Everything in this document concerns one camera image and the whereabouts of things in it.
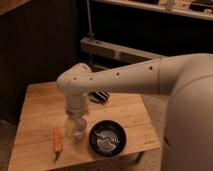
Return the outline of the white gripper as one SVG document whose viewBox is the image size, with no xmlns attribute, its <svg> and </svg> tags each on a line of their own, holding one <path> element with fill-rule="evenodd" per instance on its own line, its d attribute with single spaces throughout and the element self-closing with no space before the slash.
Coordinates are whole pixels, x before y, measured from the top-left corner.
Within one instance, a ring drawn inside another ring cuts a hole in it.
<svg viewBox="0 0 213 171">
<path fill-rule="evenodd" d="M 71 118 L 80 118 L 88 113 L 87 96 L 85 94 L 66 95 L 65 96 L 65 111 Z M 75 122 L 67 117 L 65 119 L 65 135 L 71 137 Z"/>
</svg>

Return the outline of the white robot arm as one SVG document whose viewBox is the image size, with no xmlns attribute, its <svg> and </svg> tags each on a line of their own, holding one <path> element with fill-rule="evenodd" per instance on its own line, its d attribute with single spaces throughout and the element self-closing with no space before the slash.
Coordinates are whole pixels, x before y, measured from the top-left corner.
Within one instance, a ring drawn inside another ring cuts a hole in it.
<svg viewBox="0 0 213 171">
<path fill-rule="evenodd" d="M 72 119 L 87 112 L 86 94 L 162 94 L 170 97 L 161 171 L 213 171 L 213 54 L 158 58 L 93 72 L 78 63 L 57 78 Z"/>
</svg>

